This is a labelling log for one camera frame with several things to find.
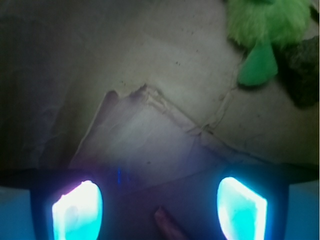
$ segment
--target blue light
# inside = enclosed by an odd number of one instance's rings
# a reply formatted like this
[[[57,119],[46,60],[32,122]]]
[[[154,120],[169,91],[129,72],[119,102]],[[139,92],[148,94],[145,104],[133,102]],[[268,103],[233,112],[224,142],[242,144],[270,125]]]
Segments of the blue light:
[[[83,181],[52,205],[55,240],[96,240],[102,221],[103,200],[100,189]]]
[[[263,240],[267,200],[233,177],[218,187],[217,209],[221,229],[228,240]]]

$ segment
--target green fur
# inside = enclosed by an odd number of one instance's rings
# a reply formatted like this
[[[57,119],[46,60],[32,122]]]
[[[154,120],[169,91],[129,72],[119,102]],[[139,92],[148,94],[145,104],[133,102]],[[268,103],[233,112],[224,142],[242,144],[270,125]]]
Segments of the green fur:
[[[302,40],[310,22],[309,0],[228,0],[228,37],[249,49],[271,42],[283,48]]]
[[[270,43],[255,46],[245,60],[238,82],[245,86],[261,85],[278,73],[278,66]]]

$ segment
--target plush toy ear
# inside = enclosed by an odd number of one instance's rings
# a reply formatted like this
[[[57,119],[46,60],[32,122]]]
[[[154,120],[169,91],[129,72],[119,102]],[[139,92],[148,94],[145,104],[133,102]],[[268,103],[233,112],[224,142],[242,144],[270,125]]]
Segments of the plush toy ear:
[[[238,82],[245,86],[258,86],[278,73],[278,65],[270,43],[256,45],[238,76]]]

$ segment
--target wrinkled sheet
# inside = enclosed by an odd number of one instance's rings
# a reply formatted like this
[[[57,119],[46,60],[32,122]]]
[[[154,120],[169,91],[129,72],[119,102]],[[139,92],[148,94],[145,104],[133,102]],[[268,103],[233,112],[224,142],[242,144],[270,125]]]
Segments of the wrinkled sheet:
[[[152,87],[125,98],[111,91],[69,167],[91,171],[114,196],[127,194],[199,173],[232,155],[230,148],[214,149],[213,141],[203,146],[201,132]]]

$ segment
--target stuffed toy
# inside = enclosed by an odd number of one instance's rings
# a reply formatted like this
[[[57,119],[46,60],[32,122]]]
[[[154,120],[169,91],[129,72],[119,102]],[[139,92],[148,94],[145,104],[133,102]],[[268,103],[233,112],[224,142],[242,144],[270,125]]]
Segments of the stuffed toy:
[[[228,0],[228,37],[249,54],[238,83],[261,85],[278,73],[273,47],[302,41],[311,19],[309,0]]]

